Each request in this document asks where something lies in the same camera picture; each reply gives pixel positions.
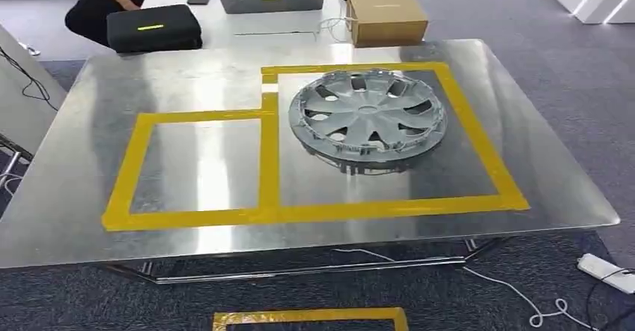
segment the cable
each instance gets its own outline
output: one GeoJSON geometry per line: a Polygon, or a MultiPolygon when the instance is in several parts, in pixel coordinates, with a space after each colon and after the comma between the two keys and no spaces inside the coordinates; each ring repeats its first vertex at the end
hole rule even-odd
{"type": "Polygon", "coordinates": [[[9,189],[9,183],[11,181],[15,181],[15,180],[22,180],[22,178],[21,177],[13,177],[11,179],[7,179],[4,182],[4,189],[7,190],[7,192],[9,193],[9,195],[11,195],[12,198],[13,198],[13,191],[11,191],[11,189],[9,189]]]}
{"type": "Polygon", "coordinates": [[[596,329],[594,327],[589,326],[588,324],[583,323],[582,321],[576,319],[575,317],[571,316],[568,312],[568,304],[564,299],[556,299],[556,308],[558,309],[558,312],[552,312],[550,314],[543,314],[538,307],[527,297],[525,296],[522,292],[520,292],[517,288],[515,288],[512,284],[509,284],[507,282],[498,280],[498,279],[494,279],[491,277],[487,277],[485,275],[482,275],[480,273],[477,273],[476,271],[468,268],[468,267],[463,267],[463,270],[466,270],[468,273],[473,274],[474,276],[480,277],[481,279],[485,279],[491,282],[495,282],[497,284],[501,284],[504,286],[507,286],[508,288],[510,288],[513,292],[515,292],[518,296],[522,297],[523,300],[525,300],[531,307],[532,309],[534,309],[535,311],[535,315],[533,315],[532,317],[529,318],[529,324],[532,325],[532,327],[534,328],[539,328],[542,327],[544,318],[550,318],[552,316],[558,316],[558,315],[564,315],[566,317],[568,317],[569,319],[571,319],[572,321],[574,321],[575,323],[586,327],[587,329],[591,329],[593,331],[600,331],[599,329],[596,329]]]}
{"type": "MultiPolygon", "coordinates": [[[[393,259],[393,258],[389,258],[388,256],[376,254],[374,252],[371,252],[371,251],[368,251],[368,250],[365,250],[365,249],[334,249],[333,251],[337,251],[337,252],[364,252],[365,254],[373,255],[373,256],[376,256],[378,258],[382,258],[384,260],[395,261],[395,259],[393,259]]],[[[564,299],[558,298],[555,301],[556,308],[558,309],[558,312],[552,312],[550,314],[543,314],[540,311],[540,309],[538,309],[538,307],[527,296],[525,296],[522,292],[520,292],[512,284],[510,284],[508,282],[504,282],[502,280],[498,280],[498,279],[494,279],[492,277],[488,277],[488,276],[482,275],[482,274],[477,273],[476,271],[474,271],[474,270],[472,270],[472,269],[470,269],[468,267],[463,267],[463,270],[466,270],[468,273],[471,273],[474,276],[480,277],[481,279],[485,279],[485,280],[488,280],[490,282],[494,282],[494,283],[497,283],[497,284],[500,284],[500,285],[504,285],[504,286],[510,288],[513,292],[515,292],[523,300],[525,300],[532,307],[532,309],[534,309],[534,311],[535,311],[535,315],[533,315],[532,317],[529,318],[529,324],[532,327],[534,327],[534,328],[542,327],[542,324],[543,324],[545,318],[550,318],[552,316],[558,316],[558,315],[564,315],[567,318],[569,318],[570,320],[572,320],[573,322],[575,322],[576,324],[579,324],[580,326],[585,327],[587,329],[590,329],[592,331],[606,331],[606,330],[609,330],[612,327],[615,327],[615,326],[619,325],[619,323],[622,322],[622,320],[624,320],[628,316],[630,316],[633,313],[635,313],[635,306],[634,306],[634,307],[628,309],[623,314],[619,315],[617,318],[613,319],[612,321],[609,321],[601,329],[598,329],[597,327],[593,327],[592,326],[591,317],[590,317],[590,313],[589,313],[589,301],[591,299],[591,295],[593,293],[593,290],[595,289],[595,287],[597,285],[599,285],[600,283],[602,283],[602,281],[604,281],[605,279],[607,279],[607,278],[609,278],[609,277],[611,277],[611,276],[613,276],[613,275],[615,275],[617,273],[624,272],[624,271],[633,272],[635,269],[626,268],[626,269],[617,270],[614,273],[606,275],[602,279],[598,280],[598,282],[595,285],[593,285],[593,287],[591,287],[591,290],[589,291],[589,295],[586,298],[586,320],[588,322],[587,324],[585,324],[584,322],[576,319],[575,317],[571,316],[567,312],[568,304],[567,304],[567,301],[564,300],[564,299]]]]}
{"type": "Polygon", "coordinates": [[[9,195],[11,195],[11,197],[13,198],[13,191],[11,191],[11,190],[9,189],[9,186],[8,186],[8,185],[9,185],[9,183],[10,183],[11,181],[15,181],[15,180],[22,180],[22,176],[21,176],[21,175],[18,175],[18,174],[12,174],[12,173],[10,173],[10,172],[5,172],[4,174],[0,174],[0,177],[5,177],[5,176],[9,176],[9,178],[7,178],[7,179],[4,181],[4,185],[3,185],[3,187],[4,187],[4,189],[5,189],[5,190],[7,190],[7,192],[9,193],[9,195]]]}
{"type": "Polygon", "coordinates": [[[43,100],[51,107],[51,109],[58,111],[58,109],[51,104],[50,102],[51,95],[46,90],[46,87],[44,86],[44,84],[40,82],[40,80],[37,80],[33,76],[31,76],[31,74],[29,74],[28,71],[26,71],[15,59],[11,58],[11,56],[8,55],[7,52],[5,52],[5,50],[2,49],[1,46],[0,46],[0,56],[6,59],[9,65],[16,68],[20,73],[22,73],[24,76],[28,78],[28,84],[24,88],[22,88],[22,95],[24,95],[25,97],[30,97],[31,99],[43,100]],[[40,92],[40,96],[29,95],[26,93],[26,89],[30,88],[31,85],[35,85],[37,87],[37,90],[40,92]]]}
{"type": "Polygon", "coordinates": [[[357,21],[357,19],[354,18],[349,18],[349,17],[342,17],[340,16],[339,18],[328,18],[328,19],[324,19],[322,20],[319,24],[317,24],[317,34],[320,34],[322,32],[322,30],[326,29],[329,31],[329,34],[331,34],[331,37],[333,39],[335,39],[335,41],[339,42],[339,43],[346,43],[346,40],[341,40],[338,39],[335,36],[335,32],[333,31],[333,28],[335,28],[342,20],[347,22],[347,29],[350,31],[350,24],[348,22],[354,22],[357,21]]]}
{"type": "MultiPolygon", "coordinates": [[[[589,290],[589,293],[586,295],[586,322],[589,323],[589,329],[596,330],[593,327],[593,321],[591,319],[591,306],[590,306],[591,305],[591,295],[593,295],[593,291],[595,290],[595,288],[599,284],[601,284],[604,280],[608,279],[609,277],[611,277],[611,276],[613,276],[613,275],[615,275],[617,273],[623,273],[624,271],[632,272],[633,270],[634,269],[630,269],[630,268],[624,268],[624,269],[617,270],[617,271],[615,271],[613,273],[610,273],[610,274],[606,275],[605,277],[597,280],[596,283],[591,287],[591,290],[589,290]]],[[[613,324],[615,321],[616,320],[608,322],[606,325],[604,325],[604,327],[602,327],[602,330],[605,330],[607,327],[613,327],[613,326],[610,326],[610,324],[613,324]]]]}
{"type": "Polygon", "coordinates": [[[618,326],[622,322],[622,320],[631,316],[633,313],[635,313],[635,306],[631,307],[630,309],[628,309],[623,314],[619,315],[614,320],[607,322],[606,325],[602,326],[602,331],[608,331],[608,330],[611,330],[613,327],[618,326]]]}
{"type": "Polygon", "coordinates": [[[337,252],[364,252],[365,254],[373,255],[378,258],[382,258],[387,261],[396,261],[394,258],[389,258],[388,256],[376,254],[372,251],[364,250],[364,249],[333,249],[333,251],[337,252]]]}

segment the stainless steel tabletop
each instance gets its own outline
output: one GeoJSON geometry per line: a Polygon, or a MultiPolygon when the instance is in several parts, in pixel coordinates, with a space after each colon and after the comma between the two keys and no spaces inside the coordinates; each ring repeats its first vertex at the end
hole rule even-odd
{"type": "MultiPolygon", "coordinates": [[[[427,82],[447,103],[433,73],[404,75],[427,82]]],[[[346,174],[309,154],[291,132],[287,110],[299,88],[318,77],[298,74],[279,81],[283,205],[495,191],[453,112],[444,140],[407,170],[346,174]]],[[[259,136],[254,120],[157,125],[130,212],[254,207],[259,136]]],[[[86,64],[0,219],[0,267],[448,240],[618,222],[605,197],[480,40],[381,49],[338,44],[159,52],[98,57],[86,64]],[[265,66],[399,61],[450,66],[529,210],[159,231],[107,232],[102,226],[138,113],[257,109],[265,66]]]]}

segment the silver hubcap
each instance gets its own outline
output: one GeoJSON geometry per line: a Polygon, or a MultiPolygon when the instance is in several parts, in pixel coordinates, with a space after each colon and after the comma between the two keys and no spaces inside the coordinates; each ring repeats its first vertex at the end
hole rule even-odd
{"type": "Polygon", "coordinates": [[[432,88],[388,70],[324,74],[295,96],[289,121],[296,137],[318,153],[372,163],[430,150],[447,126],[432,88]]]}

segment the power strip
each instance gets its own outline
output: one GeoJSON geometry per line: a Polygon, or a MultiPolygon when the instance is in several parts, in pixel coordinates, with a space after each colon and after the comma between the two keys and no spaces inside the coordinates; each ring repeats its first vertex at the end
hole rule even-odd
{"type": "Polygon", "coordinates": [[[584,254],[578,259],[577,268],[595,277],[598,280],[606,277],[603,282],[617,288],[625,294],[635,294],[635,274],[616,273],[607,277],[611,273],[621,270],[608,261],[605,261],[593,254],[584,254]]]}

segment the black cable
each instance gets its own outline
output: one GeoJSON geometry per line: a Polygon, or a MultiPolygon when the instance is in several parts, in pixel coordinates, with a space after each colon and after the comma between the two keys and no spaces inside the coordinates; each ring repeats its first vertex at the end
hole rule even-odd
{"type": "Polygon", "coordinates": [[[23,96],[30,97],[32,99],[43,100],[51,107],[51,109],[53,109],[55,111],[58,111],[58,109],[55,108],[51,104],[51,102],[50,102],[51,95],[46,90],[46,87],[44,86],[44,84],[42,84],[40,82],[40,80],[37,80],[33,76],[31,76],[31,74],[29,74],[28,71],[26,71],[22,67],[22,65],[20,65],[15,59],[11,58],[11,56],[8,55],[7,52],[5,52],[5,50],[2,49],[1,46],[0,46],[0,56],[3,57],[4,59],[6,59],[7,62],[9,63],[9,65],[11,65],[12,67],[16,68],[20,73],[22,73],[24,76],[26,76],[28,78],[28,84],[24,88],[22,88],[22,95],[23,96]],[[35,85],[37,87],[37,90],[40,92],[40,96],[29,95],[29,94],[26,93],[26,89],[30,88],[31,85],[35,85]]]}
{"type": "MultiPolygon", "coordinates": [[[[635,269],[631,269],[631,268],[624,268],[624,269],[620,269],[617,270],[613,273],[610,273],[608,275],[606,275],[605,277],[599,279],[596,281],[596,283],[591,287],[591,290],[589,290],[589,293],[586,295],[586,323],[589,325],[589,328],[591,330],[595,330],[595,328],[593,327],[593,322],[591,320],[591,311],[590,311],[590,304],[591,304],[591,295],[593,295],[593,291],[595,290],[595,288],[601,284],[604,280],[608,279],[609,277],[618,274],[618,273],[623,273],[624,271],[628,271],[629,273],[633,273],[635,272],[635,269]]],[[[635,308],[634,310],[628,310],[627,312],[625,312],[624,314],[618,316],[616,319],[609,321],[607,324],[605,324],[601,329],[599,330],[608,330],[607,327],[613,327],[617,324],[619,324],[620,321],[624,320],[625,318],[627,318],[630,314],[632,314],[633,312],[635,312],[635,308]]]]}
{"type": "Polygon", "coordinates": [[[613,319],[612,321],[607,322],[607,324],[604,325],[600,329],[600,331],[611,330],[613,327],[618,326],[622,322],[622,320],[631,316],[633,313],[635,313],[635,306],[631,307],[626,312],[622,313],[621,315],[619,315],[617,318],[613,319]]]}

